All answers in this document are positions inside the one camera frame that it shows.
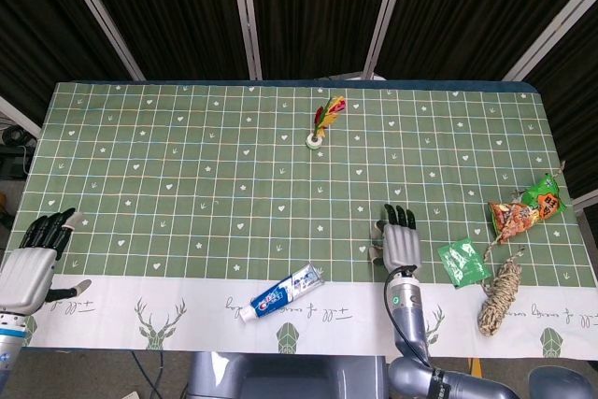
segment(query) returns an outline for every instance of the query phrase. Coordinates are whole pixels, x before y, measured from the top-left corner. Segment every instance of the toothpaste cap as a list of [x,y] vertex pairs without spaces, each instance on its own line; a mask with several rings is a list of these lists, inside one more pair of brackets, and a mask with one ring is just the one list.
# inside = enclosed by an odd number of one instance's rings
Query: toothpaste cap
[[256,318],[258,318],[252,306],[244,306],[243,308],[241,308],[239,310],[239,315],[241,316],[244,322],[255,320]]

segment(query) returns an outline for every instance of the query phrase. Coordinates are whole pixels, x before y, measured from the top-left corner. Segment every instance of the feather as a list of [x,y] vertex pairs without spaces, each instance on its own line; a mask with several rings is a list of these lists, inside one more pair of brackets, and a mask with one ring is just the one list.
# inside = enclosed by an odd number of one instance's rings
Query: feather
[[322,119],[322,112],[324,112],[324,107],[319,107],[318,111],[316,111],[316,117],[314,118],[314,125],[316,128],[320,125],[320,121]]
[[333,97],[331,100],[332,104],[329,101],[329,104],[326,105],[328,107],[328,109],[326,110],[326,114],[335,114],[337,112],[342,111],[347,106],[347,102],[345,101],[345,97],[343,96]]
[[320,122],[319,128],[326,128],[327,126],[332,125],[336,119],[338,119],[338,114],[326,114]]

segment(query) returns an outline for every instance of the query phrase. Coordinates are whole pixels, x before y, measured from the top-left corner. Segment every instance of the black cable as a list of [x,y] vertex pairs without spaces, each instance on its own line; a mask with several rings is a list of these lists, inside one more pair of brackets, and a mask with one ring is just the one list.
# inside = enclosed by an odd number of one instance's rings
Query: black cable
[[430,364],[427,361],[425,361],[423,359],[423,357],[421,357],[420,352],[417,351],[413,347],[413,345],[411,344],[411,342],[409,342],[409,340],[406,339],[405,334],[403,334],[403,331],[401,330],[401,328],[399,327],[399,325],[394,320],[394,316],[392,315],[391,308],[389,307],[389,299],[388,299],[388,296],[387,296],[387,291],[388,291],[388,288],[389,288],[389,284],[391,283],[391,280],[394,278],[394,275],[396,275],[397,273],[399,273],[401,270],[403,270],[403,268],[395,268],[394,270],[392,270],[389,273],[389,276],[386,278],[386,281],[384,282],[384,306],[386,307],[386,313],[389,314],[389,318],[392,321],[392,325],[394,326],[394,329],[396,329],[396,332],[398,332],[399,335],[401,336],[401,338],[403,338],[403,341],[406,342],[406,344],[409,347],[409,349],[411,349],[411,352],[413,352],[416,355],[416,357],[418,359],[420,359],[420,362],[422,362],[424,366],[427,366],[428,368],[430,368],[431,367]]
[[137,363],[137,367],[139,368],[139,370],[141,371],[141,374],[143,374],[143,377],[146,378],[146,381],[149,383],[149,385],[151,386],[151,389],[153,392],[156,392],[156,394],[158,394],[158,398],[159,399],[164,399],[162,397],[162,395],[160,394],[160,392],[158,392],[158,390],[156,389],[156,386],[151,383],[150,378],[148,377],[148,375],[146,374],[146,370],[143,369],[143,366],[141,366],[141,362],[139,361],[139,359],[137,359],[137,356],[135,354],[135,351],[132,350],[131,351],[131,355],[133,355],[133,358],[135,359],[135,363]]
[[185,384],[185,388],[183,388],[183,391],[180,392],[180,396],[178,397],[178,399],[185,399],[185,394],[187,394],[187,389],[189,388],[189,382],[187,382]]
[[162,373],[164,372],[164,353],[160,351],[160,372],[158,373],[158,377],[153,384],[156,386],[156,389],[151,392],[149,395],[149,399],[153,399],[153,394],[160,389],[160,380],[162,380]]

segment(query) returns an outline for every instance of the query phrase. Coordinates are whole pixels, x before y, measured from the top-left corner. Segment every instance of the white rod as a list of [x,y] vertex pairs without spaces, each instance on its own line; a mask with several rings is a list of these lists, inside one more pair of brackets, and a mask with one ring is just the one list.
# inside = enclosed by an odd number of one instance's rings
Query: white rod
[[377,58],[382,49],[384,43],[384,37],[389,29],[389,23],[391,22],[392,12],[396,0],[382,0],[380,4],[380,11],[377,16],[376,27],[372,35],[372,41],[370,43],[370,49],[367,54],[365,67],[363,68],[363,79],[370,79],[376,68]]
[[575,198],[572,202],[573,210],[575,212],[579,212],[586,207],[593,206],[598,203],[598,189],[588,192],[585,195],[581,195],[580,197]]
[[8,100],[2,96],[0,96],[0,112],[21,126],[25,131],[28,131],[29,134],[36,139],[39,139],[41,136],[41,128],[37,126],[34,121],[12,106]]
[[503,81],[521,81],[575,25],[596,0],[569,0],[548,27],[511,67]]
[[255,75],[257,79],[262,79],[262,62],[260,61],[260,46],[258,44],[258,28],[255,22],[255,10],[253,0],[245,0],[249,16],[249,36],[251,38],[251,48],[253,50],[253,61],[255,63]]
[[106,35],[110,44],[116,51],[117,55],[121,59],[124,67],[127,69],[131,78],[137,81],[145,80],[143,72],[139,68],[139,65],[135,61],[133,54],[129,51],[121,33],[119,32],[116,24],[110,17],[104,3],[101,0],[83,0],[87,5],[87,8],[95,17],[98,25]]
[[245,0],[236,0],[239,10],[239,19],[241,21],[241,33],[243,34],[243,43],[245,44],[245,56],[247,57],[247,67],[249,70],[249,79],[256,79],[255,60],[253,58],[253,47],[251,37],[249,36],[249,17]]
[[374,49],[376,48],[377,38],[380,33],[380,27],[382,25],[382,20],[384,19],[384,15],[386,14],[386,8],[387,8],[388,4],[389,4],[389,0],[382,0],[380,2],[380,10],[377,13],[376,25],[374,26],[374,33],[372,33],[372,40],[370,41],[370,48],[367,51],[367,57],[365,58],[365,65],[363,66],[362,79],[369,79],[369,75],[372,73],[372,71],[370,71],[372,57],[374,55]]

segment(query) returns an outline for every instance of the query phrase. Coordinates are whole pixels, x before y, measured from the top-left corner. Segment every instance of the black curtain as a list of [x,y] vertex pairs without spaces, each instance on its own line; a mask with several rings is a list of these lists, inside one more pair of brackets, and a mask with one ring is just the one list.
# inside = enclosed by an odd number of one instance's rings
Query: black curtain
[[127,79],[83,0],[0,0],[0,95],[38,124],[54,86]]
[[598,189],[598,4],[527,76],[542,94],[571,196]]
[[263,77],[361,72],[381,0],[253,0]]
[[248,78],[236,0],[103,0],[148,79]]
[[501,79],[568,0],[397,0],[376,73]]

